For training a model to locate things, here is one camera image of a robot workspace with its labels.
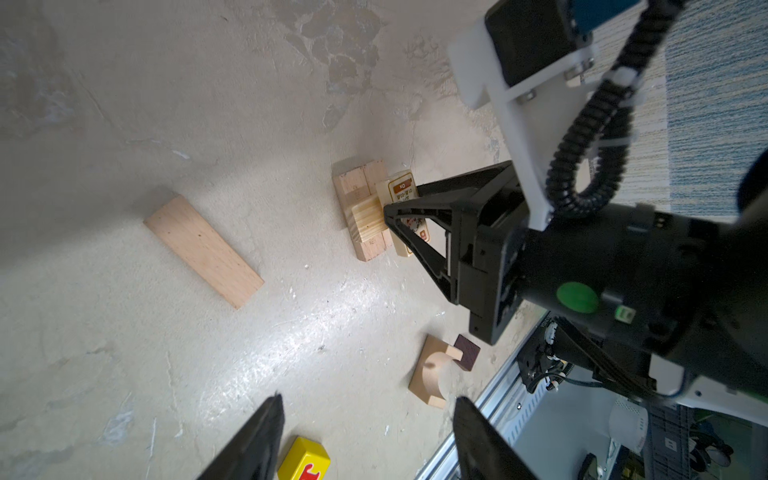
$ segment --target cable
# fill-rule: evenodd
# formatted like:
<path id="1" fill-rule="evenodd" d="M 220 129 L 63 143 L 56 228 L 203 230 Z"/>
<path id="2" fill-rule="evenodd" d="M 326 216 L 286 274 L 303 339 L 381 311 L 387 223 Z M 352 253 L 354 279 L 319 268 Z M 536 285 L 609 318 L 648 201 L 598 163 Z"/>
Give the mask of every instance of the cable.
<path id="1" fill-rule="evenodd" d="M 597 367 L 607 373 L 608 378 L 612 379 L 618 385 L 624 387 L 631 395 L 639 399 L 648 400 L 654 403 L 670 403 L 675 399 L 685 395 L 688 387 L 695 379 L 695 376 L 686 371 L 683 375 L 683 383 L 680 389 L 672 395 L 661 395 L 655 390 L 637 382 L 629 373 L 621 368 L 610 356 L 587 338 L 578 328 L 562 316 L 555 318 L 559 325 L 560 332 L 571 337 L 573 343 L 585 354 Z"/>
<path id="2" fill-rule="evenodd" d="M 531 383 L 532 383 L 533 385 L 538 385 L 538 383 L 539 383 L 541 380 L 543 380 L 543 379 L 547 378 L 548 376 L 555 376 L 555 375 L 557 375 L 557 374 L 555 374 L 555 373 L 552 373 L 552 372 L 544 372 L 544 373 L 540 373 L 539 375 L 537 375 L 537 376 L 533 377 L 533 380 L 531 380 Z"/>
<path id="3" fill-rule="evenodd" d="M 582 382 L 581 380 L 569 379 L 567 376 L 561 376 L 560 379 L 568 383 L 573 383 L 578 386 L 588 386 L 591 388 L 601 389 L 604 387 L 603 382 Z"/>
<path id="4" fill-rule="evenodd" d="M 547 195 L 554 213 L 584 218 L 598 212 L 616 194 L 629 151 L 632 107 L 620 108 L 632 97 L 643 72 L 683 10 L 685 0 L 650 0 L 611 70 L 558 145 L 547 172 Z M 598 171 L 582 192 L 576 191 L 576 172 L 587 149 L 601 140 L 617 140 L 598 148 Z"/>

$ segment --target wooden arch block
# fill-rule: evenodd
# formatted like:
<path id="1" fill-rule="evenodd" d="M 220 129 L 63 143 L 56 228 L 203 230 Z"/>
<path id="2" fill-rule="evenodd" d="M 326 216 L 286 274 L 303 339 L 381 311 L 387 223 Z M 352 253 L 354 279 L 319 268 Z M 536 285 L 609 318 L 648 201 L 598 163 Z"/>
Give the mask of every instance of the wooden arch block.
<path id="1" fill-rule="evenodd" d="M 445 408 L 445 398 L 440 393 L 440 370 L 446 363 L 461 360 L 463 355 L 464 353 L 456 347 L 427 335 L 408 390 L 427 405 Z"/>

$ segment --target green circle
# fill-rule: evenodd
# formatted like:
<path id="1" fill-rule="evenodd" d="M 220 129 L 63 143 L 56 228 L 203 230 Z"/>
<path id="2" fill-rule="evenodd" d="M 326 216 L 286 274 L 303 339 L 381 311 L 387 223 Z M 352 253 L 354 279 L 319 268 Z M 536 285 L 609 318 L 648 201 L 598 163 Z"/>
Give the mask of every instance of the green circle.
<path id="1" fill-rule="evenodd" d="M 595 313 L 600 298 L 589 287 L 580 282 L 566 282 L 558 288 L 558 300 L 569 309 L 579 313 Z"/>

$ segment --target floor stain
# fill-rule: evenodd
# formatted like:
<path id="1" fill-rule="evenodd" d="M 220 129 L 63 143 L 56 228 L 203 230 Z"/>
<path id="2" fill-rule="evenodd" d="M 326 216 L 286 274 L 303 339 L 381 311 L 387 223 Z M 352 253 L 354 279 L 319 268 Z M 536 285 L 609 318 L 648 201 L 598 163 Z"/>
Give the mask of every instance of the floor stain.
<path id="1" fill-rule="evenodd" d="M 286 41 L 311 65 L 317 62 L 328 68 L 326 93 L 333 99 L 323 115 L 323 126 L 326 132 L 332 131 L 352 97 L 371 88 L 379 61 L 373 40 L 382 21 L 360 0 L 271 0 L 270 6 L 290 30 Z"/>
<path id="2" fill-rule="evenodd" d="M 8 473 L 10 480 L 34 480 L 51 465 L 69 460 L 74 453 L 74 447 L 53 452 L 24 452 L 8 460 L 3 470 Z"/>
<path id="3" fill-rule="evenodd" d="M 0 2 L 0 138 L 75 117 L 78 101 L 40 0 Z"/>
<path id="4" fill-rule="evenodd" d="M 437 100 L 458 94 L 448 55 L 434 38 L 415 36 L 404 48 L 413 73 L 424 79 Z"/>
<path id="5" fill-rule="evenodd" d="M 13 420 L 13 421 L 11 421 L 11 422 L 5 423 L 5 424 L 3 424 L 3 425 L 0 425 L 0 433 L 3 433 L 3 432 L 10 432 L 11 430 L 15 429 L 15 428 L 16 428 L 16 425 L 18 425 L 18 423 L 19 423 L 20 421 L 22 421 L 22 420 L 24 420 L 24 418 L 23 418 L 23 417 L 21 417 L 21 418 L 18 418 L 18 419 L 16 419 L 16 420 Z"/>
<path id="6" fill-rule="evenodd" d="M 84 398 L 94 391 L 94 387 L 88 388 L 82 392 L 78 392 L 72 396 L 65 397 L 63 399 L 51 400 L 45 404 L 47 410 L 61 410 L 66 409 L 69 406 L 76 405 Z"/>
<path id="7" fill-rule="evenodd" d="M 128 431 L 133 426 L 133 422 L 134 405 L 129 393 L 120 405 L 117 415 L 107 421 L 99 442 L 113 447 L 120 445 L 128 437 Z"/>
<path id="8" fill-rule="evenodd" d="M 498 143 L 498 138 L 489 137 L 487 142 L 486 142 L 486 144 L 485 144 L 485 149 L 491 155 L 493 155 L 493 163 L 497 164 L 498 163 L 498 159 L 502 155 L 502 149 L 501 149 L 501 146 Z"/>

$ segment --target stained floor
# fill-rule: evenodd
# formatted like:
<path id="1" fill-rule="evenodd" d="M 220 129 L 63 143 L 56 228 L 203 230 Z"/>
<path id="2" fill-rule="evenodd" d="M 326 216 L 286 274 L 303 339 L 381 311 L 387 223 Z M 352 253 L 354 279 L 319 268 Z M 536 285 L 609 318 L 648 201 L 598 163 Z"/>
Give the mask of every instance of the stained floor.
<path id="1" fill-rule="evenodd" d="M 331 166 L 506 160 L 445 56 L 491 3 L 3 2 L 3 478 L 193 478 L 275 391 L 328 478 L 411 478 L 450 432 L 411 369 L 468 314 L 414 259 L 354 257 Z M 173 194 L 265 279 L 243 309 L 142 224 Z M 477 396 L 537 316 L 443 389 Z"/>

